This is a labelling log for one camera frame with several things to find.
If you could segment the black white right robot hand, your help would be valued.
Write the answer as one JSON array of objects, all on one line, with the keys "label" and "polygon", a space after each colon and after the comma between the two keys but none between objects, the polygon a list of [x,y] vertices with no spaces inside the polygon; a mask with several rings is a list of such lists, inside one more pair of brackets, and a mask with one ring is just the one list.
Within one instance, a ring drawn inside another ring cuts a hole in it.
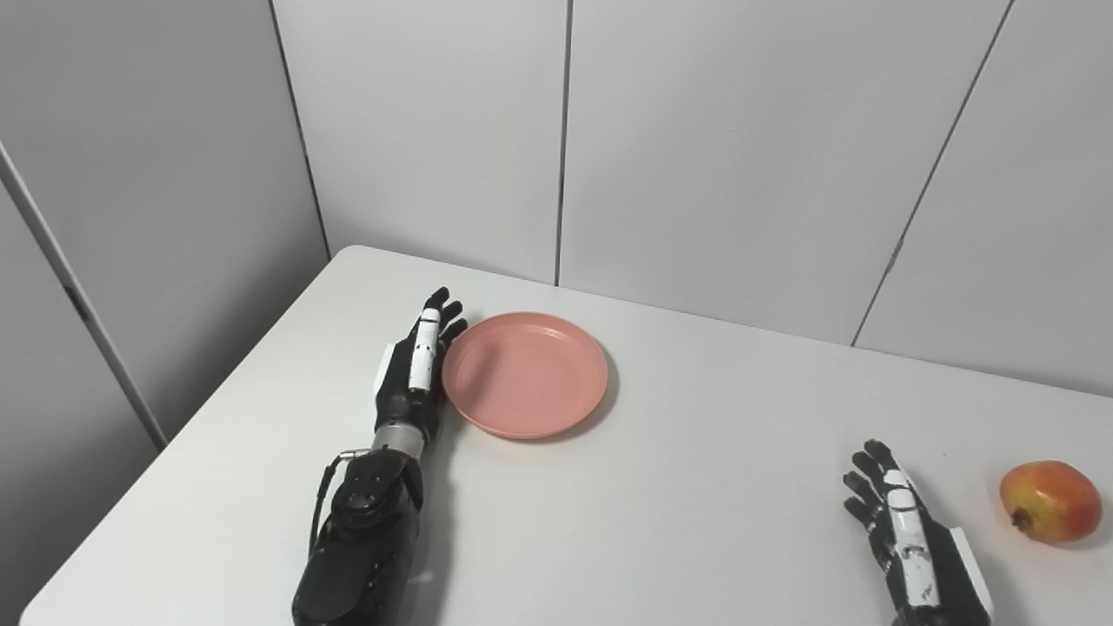
[{"label": "black white right robot hand", "polygon": [[989,625],[994,617],[983,573],[958,527],[938,522],[910,473],[876,439],[851,454],[843,506],[865,529],[885,575],[895,625]]}]

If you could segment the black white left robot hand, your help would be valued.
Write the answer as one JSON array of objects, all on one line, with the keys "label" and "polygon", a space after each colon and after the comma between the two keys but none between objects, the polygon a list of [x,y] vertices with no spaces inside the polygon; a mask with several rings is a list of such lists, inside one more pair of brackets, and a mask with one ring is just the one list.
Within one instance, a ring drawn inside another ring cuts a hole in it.
[{"label": "black white left robot hand", "polygon": [[462,303],[450,300],[449,288],[430,294],[407,336],[387,349],[375,392],[375,430],[410,426],[426,443],[437,439],[445,401],[444,360],[467,325]]}]

